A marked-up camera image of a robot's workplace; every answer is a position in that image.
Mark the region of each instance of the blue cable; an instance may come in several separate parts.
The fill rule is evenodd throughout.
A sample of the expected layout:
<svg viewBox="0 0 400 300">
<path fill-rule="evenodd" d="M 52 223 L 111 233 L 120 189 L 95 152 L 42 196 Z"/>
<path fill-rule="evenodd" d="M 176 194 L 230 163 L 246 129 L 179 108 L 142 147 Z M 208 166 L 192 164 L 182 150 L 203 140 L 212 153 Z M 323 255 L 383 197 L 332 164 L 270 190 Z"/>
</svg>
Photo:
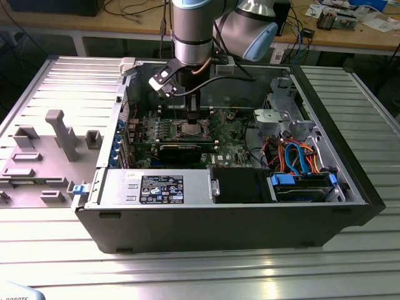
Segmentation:
<svg viewBox="0 0 400 300">
<path fill-rule="evenodd" d="M 301 149 L 300 145 L 294 144 L 293 142 L 291 142 L 290 144 L 288 144 L 288 145 L 286 146 L 286 149 L 285 149 L 285 162 L 286 162 L 287 166 L 288 166 L 289 169 L 292 170 L 296 175 L 300 175 L 299 171 L 296 170 L 296 169 L 292 166 L 292 164 L 290 163 L 290 160 L 289 160 L 289 150 L 290 150 L 290 148 L 292 148 L 292 146 L 296 147 L 297 150 L 299 151 L 299 160 L 300 160 L 300 165 L 301 165 L 302 171 L 303 171 L 304 173 L 306 173 L 306 174 L 309 173 L 310 170 L 308 169 L 308 166 L 307 166 L 306 162 L 304 161 L 304 153 L 303 153 L 303 150 Z"/>
<path fill-rule="evenodd" d="M 299 49 L 297 49 L 296 57 L 294 58 L 294 61 L 292 63 L 292 64 L 295 64 L 298 61 L 299 56 L 300 56 L 300 49 L 301 49 L 301 45 L 303 44 L 303 39 L 301 37 L 299 28 L 296 25 L 294 25 L 293 23 L 290 23 L 290 25 L 297 31 L 297 36 L 299 37 Z"/>
</svg>

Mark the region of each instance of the blue component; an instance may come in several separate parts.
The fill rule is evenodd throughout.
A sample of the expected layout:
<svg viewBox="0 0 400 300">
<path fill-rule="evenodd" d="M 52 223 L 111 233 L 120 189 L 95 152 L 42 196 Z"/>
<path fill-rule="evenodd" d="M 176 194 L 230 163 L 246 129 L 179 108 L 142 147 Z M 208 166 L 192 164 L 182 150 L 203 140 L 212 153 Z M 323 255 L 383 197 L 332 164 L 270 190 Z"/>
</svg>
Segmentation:
<svg viewBox="0 0 400 300">
<path fill-rule="evenodd" d="M 117 166 L 117 161 L 116 161 L 113 157 L 110 157 L 110 158 L 108 159 L 108 164 L 109 164 L 110 166 L 112 166 L 112 167 L 116 167 L 116 166 Z"/>
<path fill-rule="evenodd" d="M 172 0 L 174 5 L 180 9 L 196 9 L 200 8 L 212 0 Z"/>
<path fill-rule="evenodd" d="M 355 6 L 362 6 L 362 5 L 369 5 L 373 8 L 376 8 L 378 11 L 383 11 L 386 4 L 388 3 L 387 0 L 349 0 L 350 5 Z"/>
<path fill-rule="evenodd" d="M 271 181 L 273 186 L 276 186 L 278 184 L 285 184 L 285 185 L 296 184 L 293 175 L 290 174 L 274 174 L 272 175 Z"/>
<path fill-rule="evenodd" d="M 271 182 L 273 186 L 277 186 L 279 184 L 278 177 L 276 177 L 276 175 L 272 175 Z"/>
<path fill-rule="evenodd" d="M 115 157 L 117 155 L 118 155 L 117 151 L 114 150 L 114 149 L 111 149 L 110 156 L 114 156 Z"/>
<path fill-rule="evenodd" d="M 329 179 L 331 180 L 333 186 L 335 186 L 338 183 L 338 180 L 336 179 L 336 176 L 334 174 L 330 174 Z"/>
<path fill-rule="evenodd" d="M 278 25 L 276 23 L 268 25 L 246 49 L 243 58 L 249 61 L 259 61 L 263 58 L 272 44 L 277 31 Z"/>
<path fill-rule="evenodd" d="M 117 141 L 113 141 L 113 142 L 112 142 L 112 147 L 113 147 L 114 149 L 119 149 L 119 144 L 118 144 L 118 142 L 117 142 Z"/>
<path fill-rule="evenodd" d="M 90 185 L 89 184 L 77 184 L 73 187 L 72 193 L 74 195 L 87 195 L 89 194 Z"/>
<path fill-rule="evenodd" d="M 304 173 L 306 173 L 306 174 L 309 173 L 310 171 L 309 171 L 309 169 L 308 169 L 308 166 L 307 166 L 306 162 L 304 161 L 304 153 L 303 153 L 303 150 L 301 149 L 300 145 L 294 144 L 293 142 L 291 142 L 290 144 L 288 144 L 288 145 L 286 146 L 286 149 L 285 149 L 285 162 L 286 162 L 287 166 L 288 166 L 289 169 L 292 170 L 296 175 L 300 175 L 299 171 L 296 170 L 296 169 L 292 166 L 292 164 L 290 163 L 290 161 L 289 161 L 289 150 L 290 150 L 290 148 L 292 148 L 292 147 L 296 147 L 297 150 L 298 150 L 298 152 L 299 152 L 299 160 L 300 160 L 300 165 L 301 165 L 302 171 L 303 171 Z"/>
<path fill-rule="evenodd" d="M 124 127 L 125 127 L 125 122 L 123 120 L 118 120 L 117 121 L 117 129 L 121 130 Z"/>
</svg>

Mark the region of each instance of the connector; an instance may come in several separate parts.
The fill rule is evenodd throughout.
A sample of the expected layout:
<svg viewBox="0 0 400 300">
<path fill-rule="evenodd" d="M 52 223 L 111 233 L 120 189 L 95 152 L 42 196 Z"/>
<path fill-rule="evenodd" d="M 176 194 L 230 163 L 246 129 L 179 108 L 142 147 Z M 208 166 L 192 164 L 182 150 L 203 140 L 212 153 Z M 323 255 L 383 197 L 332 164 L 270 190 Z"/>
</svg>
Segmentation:
<svg viewBox="0 0 400 300">
<path fill-rule="evenodd" d="M 167 21 L 165 20 L 165 17 L 161 20 L 160 24 L 160 36 L 163 38 L 167 32 Z"/>
</svg>

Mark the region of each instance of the wooden table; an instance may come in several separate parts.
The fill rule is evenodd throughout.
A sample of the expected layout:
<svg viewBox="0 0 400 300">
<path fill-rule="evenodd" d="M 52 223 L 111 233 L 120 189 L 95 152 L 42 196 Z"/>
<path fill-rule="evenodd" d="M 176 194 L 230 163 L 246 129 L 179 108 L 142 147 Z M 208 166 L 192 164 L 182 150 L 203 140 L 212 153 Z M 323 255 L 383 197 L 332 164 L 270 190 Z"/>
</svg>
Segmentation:
<svg viewBox="0 0 400 300">
<path fill-rule="evenodd" d="M 121 0 L 123 6 L 139 4 L 143 0 Z M 132 7 L 129 12 L 135 12 L 160 5 L 160 0 L 149 0 L 148 3 Z M 304 27 L 315 30 L 314 39 L 310 47 L 316 51 L 332 51 L 342 53 L 362 53 L 392 55 L 400 41 L 400 34 L 396 31 L 379 32 L 375 29 L 358 24 L 355 31 L 333 29 L 323 31 L 316 28 L 316 18 L 304 16 L 306 7 L 312 0 L 293 0 L 294 10 Z M 120 13 L 118 1 L 115 0 L 107 8 L 115 13 Z M 137 21 L 126 19 L 122 16 L 113 16 L 101 10 L 96 17 L 82 17 L 62 14 L 41 14 L 33 12 L 13 12 L 10 15 L 28 32 L 42 34 L 67 35 L 73 38 L 77 54 L 87 56 L 83 37 L 118 38 L 118 39 L 150 39 L 159 40 L 159 26 L 163 9 L 157 8 L 144 12 Z M 385 13 L 399 14 L 400 9 L 388 6 Z M 0 31 L 19 31 L 4 11 L 0 9 Z M 280 61 L 283 51 L 296 42 L 296 37 L 289 26 L 284 33 L 276 37 L 272 48 L 275 49 L 271 62 Z"/>
<path fill-rule="evenodd" d="M 315 31 L 311 50 L 341 52 L 341 53 L 359 53 L 359 54 L 377 54 L 377 55 L 393 55 L 400 42 L 400 32 L 388 31 L 380 32 L 370 28 L 362 23 L 358 23 L 355 30 L 332 29 L 330 31 L 320 30 L 317 28 L 317 19 L 315 17 L 305 16 L 310 4 L 315 4 L 312 0 L 293 0 L 294 11 L 298 19 L 305 28 Z M 400 7 L 387 6 L 384 10 L 385 14 L 400 14 Z M 296 42 L 290 26 L 285 26 L 281 37 L 274 40 L 274 55 L 279 57 L 291 43 Z"/>
</svg>

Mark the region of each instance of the table leg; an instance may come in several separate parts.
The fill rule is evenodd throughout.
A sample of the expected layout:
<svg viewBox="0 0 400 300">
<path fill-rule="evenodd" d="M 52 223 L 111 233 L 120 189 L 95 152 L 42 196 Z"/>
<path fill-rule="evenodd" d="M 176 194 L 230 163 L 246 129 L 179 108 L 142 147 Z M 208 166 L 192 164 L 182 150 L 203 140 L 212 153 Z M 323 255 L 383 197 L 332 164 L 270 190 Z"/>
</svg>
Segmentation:
<svg viewBox="0 0 400 300">
<path fill-rule="evenodd" d="M 74 40 L 76 54 L 78 56 L 88 56 L 88 50 L 86 49 L 85 44 L 83 43 L 83 36 L 81 34 L 74 32 L 71 35 L 71 37 Z"/>
<path fill-rule="evenodd" d="M 18 46 L 18 42 L 15 40 L 14 33 L 10 31 L 0 31 L 0 35 L 12 46 Z"/>
<path fill-rule="evenodd" d="M 269 63 L 280 64 L 283 58 L 283 54 L 288 46 L 289 44 L 286 42 L 272 43 L 271 48 L 274 48 L 274 52 L 272 52 L 271 60 L 269 61 Z"/>
</svg>

